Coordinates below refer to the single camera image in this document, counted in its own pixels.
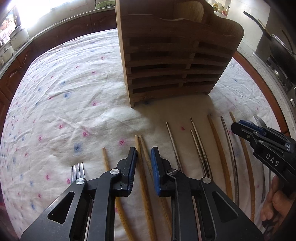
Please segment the silver screw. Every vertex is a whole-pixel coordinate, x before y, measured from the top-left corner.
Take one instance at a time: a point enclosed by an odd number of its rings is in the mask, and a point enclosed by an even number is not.
[[[173,168],[172,168],[172,169],[169,169],[169,170],[168,170],[168,174],[170,174],[170,175],[172,175],[172,176],[175,175],[176,173],[177,173],[177,170],[176,170],[176,169],[173,169]]]
[[[116,168],[114,168],[114,169],[111,169],[111,170],[110,170],[110,173],[111,173],[112,175],[116,175],[116,174],[119,173],[119,170],[116,169]]]
[[[209,183],[211,183],[211,179],[210,178],[208,178],[208,177],[204,177],[203,179],[202,179],[202,182],[203,183],[206,183],[206,184],[209,184]]]
[[[83,178],[77,178],[75,182],[76,182],[76,184],[81,185],[81,184],[84,183],[84,179]]]

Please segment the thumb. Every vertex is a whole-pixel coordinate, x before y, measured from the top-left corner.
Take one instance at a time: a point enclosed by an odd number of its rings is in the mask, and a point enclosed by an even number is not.
[[[282,192],[277,191],[273,198],[272,198],[272,204],[284,218],[287,216],[291,206],[292,202],[288,199],[288,197]]]

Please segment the green basket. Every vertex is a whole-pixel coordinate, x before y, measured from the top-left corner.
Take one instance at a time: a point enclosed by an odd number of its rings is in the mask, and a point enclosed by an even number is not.
[[[115,0],[108,0],[108,1],[98,3],[95,9],[100,9],[104,7],[114,7],[114,6],[115,6]]]

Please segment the fork tine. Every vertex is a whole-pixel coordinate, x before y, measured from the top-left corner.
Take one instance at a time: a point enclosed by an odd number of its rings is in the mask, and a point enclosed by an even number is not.
[[[71,166],[71,183],[73,183],[73,166]]]
[[[77,163],[77,178],[80,178],[80,167],[79,167],[79,163]]]
[[[76,176],[76,165],[74,165],[74,170],[73,170],[73,181],[75,181],[77,179]]]
[[[85,178],[83,162],[81,163],[81,177]]]

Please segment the frying pan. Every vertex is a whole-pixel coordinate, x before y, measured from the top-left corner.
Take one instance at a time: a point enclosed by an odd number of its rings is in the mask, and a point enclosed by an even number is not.
[[[296,59],[293,56],[293,51],[290,51],[277,36],[275,36],[274,34],[269,34],[266,29],[264,29],[263,26],[259,23],[259,21],[255,19],[252,15],[247,12],[244,12],[244,14],[252,19],[262,30],[263,34],[269,39],[269,47],[273,57],[275,58],[281,69],[285,72],[288,79],[294,85],[296,85]]]

